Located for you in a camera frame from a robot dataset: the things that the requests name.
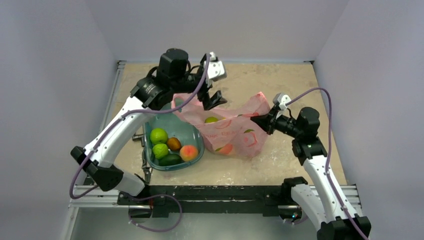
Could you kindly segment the green fake pear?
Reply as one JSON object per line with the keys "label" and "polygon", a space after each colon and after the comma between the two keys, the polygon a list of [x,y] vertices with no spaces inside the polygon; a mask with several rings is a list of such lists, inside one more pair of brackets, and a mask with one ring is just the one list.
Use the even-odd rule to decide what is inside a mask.
{"label": "green fake pear", "polygon": [[205,123],[205,124],[209,124],[209,123],[215,123],[215,122],[218,122],[218,121],[219,121],[219,119],[218,119],[217,117],[210,116],[210,117],[207,117],[207,118],[204,120],[204,123]]}

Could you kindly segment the pink plastic bag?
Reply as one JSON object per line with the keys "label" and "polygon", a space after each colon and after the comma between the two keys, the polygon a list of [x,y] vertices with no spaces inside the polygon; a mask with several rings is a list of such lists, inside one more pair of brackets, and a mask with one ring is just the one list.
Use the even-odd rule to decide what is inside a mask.
{"label": "pink plastic bag", "polygon": [[[239,108],[204,110],[203,104],[193,98],[173,114],[193,125],[200,132],[206,149],[213,154],[250,159],[262,151],[268,138],[268,134],[250,117],[262,116],[269,111],[268,100],[258,92]],[[219,121],[204,123],[208,117],[216,117]]]}

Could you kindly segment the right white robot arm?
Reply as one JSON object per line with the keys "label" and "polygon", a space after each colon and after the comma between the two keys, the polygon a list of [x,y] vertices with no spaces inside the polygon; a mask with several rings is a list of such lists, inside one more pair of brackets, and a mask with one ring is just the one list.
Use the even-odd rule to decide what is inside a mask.
{"label": "right white robot arm", "polygon": [[331,154],[318,137],[320,114],[304,107],[297,118],[279,114],[275,105],[266,115],[250,119],[267,134],[279,131],[293,138],[292,151],[314,183],[317,195],[302,177],[286,178],[280,196],[297,203],[316,229],[319,240],[367,240],[371,223],[360,215],[343,193],[330,167]]}

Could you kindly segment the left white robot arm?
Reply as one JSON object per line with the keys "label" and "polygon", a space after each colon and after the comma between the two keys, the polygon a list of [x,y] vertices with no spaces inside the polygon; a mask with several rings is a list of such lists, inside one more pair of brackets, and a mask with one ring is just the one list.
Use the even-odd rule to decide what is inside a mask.
{"label": "left white robot arm", "polygon": [[213,52],[206,53],[199,65],[191,66],[188,53],[170,48],[157,66],[140,79],[130,91],[123,107],[111,122],[84,147],[75,146],[70,154],[102,191],[118,190],[138,205],[146,203],[149,191],[142,177],[115,166],[115,160],[134,133],[153,117],[178,111],[181,106],[165,109],[175,94],[197,98],[205,110],[226,103],[222,93],[209,95],[214,81],[224,79],[224,64]]}

